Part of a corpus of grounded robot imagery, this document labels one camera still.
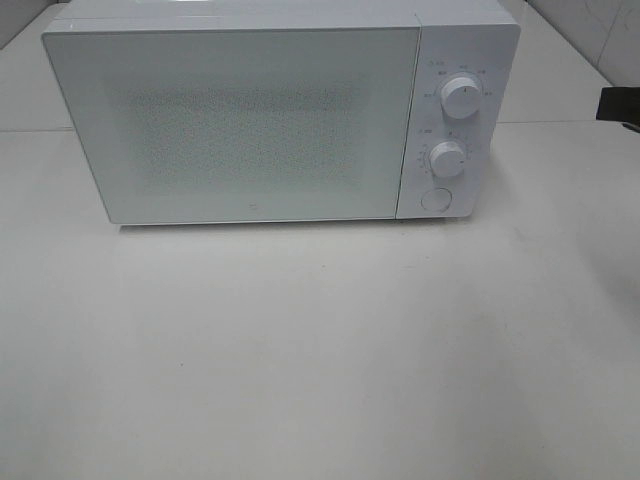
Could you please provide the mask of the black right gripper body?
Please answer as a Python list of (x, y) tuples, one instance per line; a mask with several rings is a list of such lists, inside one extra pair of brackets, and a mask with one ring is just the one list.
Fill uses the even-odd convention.
[(603, 88), (597, 108), (597, 119), (617, 122), (630, 130), (638, 130), (640, 127), (640, 88)]

